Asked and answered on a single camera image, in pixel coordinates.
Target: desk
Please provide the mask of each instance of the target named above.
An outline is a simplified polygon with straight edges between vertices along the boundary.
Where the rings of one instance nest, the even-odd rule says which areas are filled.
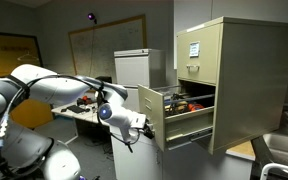
[[[70,103],[70,104],[66,104],[66,105],[54,108],[54,109],[52,109],[52,112],[55,113],[55,114],[58,114],[58,115],[65,116],[65,117],[73,118],[74,121],[82,120],[82,121],[87,121],[87,122],[90,122],[90,123],[98,124],[98,120],[97,120],[97,104],[96,103],[89,104],[89,105],[86,105],[86,106],[83,106],[83,107],[81,106],[82,108],[85,108],[85,109],[87,109],[87,108],[91,109],[89,112],[75,113],[75,112],[73,112],[71,110],[68,110],[68,109],[65,112],[61,112],[62,109],[66,109],[67,107],[69,107],[71,105],[76,105],[76,103],[74,102],[74,103]],[[102,122],[102,124],[104,126],[109,126],[108,123],[103,122],[103,121],[101,121],[101,122]],[[77,128],[76,128],[76,136],[74,136],[69,141],[67,141],[66,144],[72,142],[77,137],[78,137],[78,131],[77,131]]]

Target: bulletin board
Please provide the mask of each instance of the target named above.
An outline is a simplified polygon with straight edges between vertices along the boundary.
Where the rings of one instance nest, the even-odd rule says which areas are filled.
[[[146,48],[145,15],[72,31],[69,38],[75,74],[116,83],[114,51]]]
[[[0,33],[0,77],[11,74],[22,64],[43,66],[37,38]],[[53,120],[51,106],[33,99],[27,99],[17,106],[11,112],[11,117],[15,122],[31,129]]]
[[[35,59],[19,61],[30,54]],[[0,33],[0,77],[10,74],[21,64],[43,66],[35,36]]]

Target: cabinet drawer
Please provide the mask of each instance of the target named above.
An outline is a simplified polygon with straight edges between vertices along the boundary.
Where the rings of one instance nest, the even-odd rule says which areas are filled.
[[[150,85],[149,59],[147,56],[115,58],[117,83],[134,86]]]
[[[177,35],[179,79],[215,84],[218,72],[221,25]]]
[[[155,140],[162,151],[211,133],[214,101],[213,105],[194,112],[167,116],[165,95],[142,85],[138,85],[138,92],[140,112],[144,113],[153,125]]]

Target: robotic arm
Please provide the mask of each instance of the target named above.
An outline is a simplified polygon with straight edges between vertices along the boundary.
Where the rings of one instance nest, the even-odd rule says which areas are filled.
[[[9,121],[9,112],[26,98],[61,105],[75,101],[89,89],[106,92],[105,103],[98,109],[99,118],[120,128],[123,142],[130,144],[133,137],[129,129],[145,128],[146,118],[121,107],[127,98],[123,86],[85,76],[59,75],[33,65],[19,66],[9,77],[0,78],[0,166],[4,166],[0,169],[3,174],[21,177],[23,174],[14,174],[5,166],[29,167],[27,173],[41,168],[45,179],[79,179],[78,160],[65,144]]]

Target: beige filing cabinet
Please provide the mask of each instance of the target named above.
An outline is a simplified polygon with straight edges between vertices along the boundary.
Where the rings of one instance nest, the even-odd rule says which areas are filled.
[[[177,54],[177,92],[209,97],[204,109],[167,116],[163,93],[139,85],[162,151],[198,142],[213,154],[279,127],[288,24],[221,17],[179,32]]]

